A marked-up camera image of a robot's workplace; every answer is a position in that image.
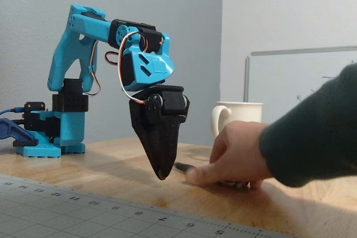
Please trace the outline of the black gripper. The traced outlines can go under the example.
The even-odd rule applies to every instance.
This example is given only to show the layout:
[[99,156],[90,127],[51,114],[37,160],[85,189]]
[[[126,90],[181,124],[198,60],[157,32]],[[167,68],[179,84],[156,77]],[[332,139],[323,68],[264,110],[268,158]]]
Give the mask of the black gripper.
[[[154,85],[133,95],[129,110],[132,127],[138,136],[150,165],[159,180],[170,174],[176,159],[179,125],[187,119],[190,102],[182,86]],[[162,155],[155,128],[150,124],[165,122],[162,136]]]

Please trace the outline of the person's bare hand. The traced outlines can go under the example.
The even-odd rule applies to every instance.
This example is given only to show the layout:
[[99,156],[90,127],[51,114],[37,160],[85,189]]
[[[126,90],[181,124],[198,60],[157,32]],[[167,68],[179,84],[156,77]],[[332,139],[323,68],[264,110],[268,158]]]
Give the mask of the person's bare hand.
[[266,160],[259,150],[259,139],[266,124],[234,121],[214,140],[209,164],[186,172],[189,183],[203,186],[234,181],[259,189],[271,178]]

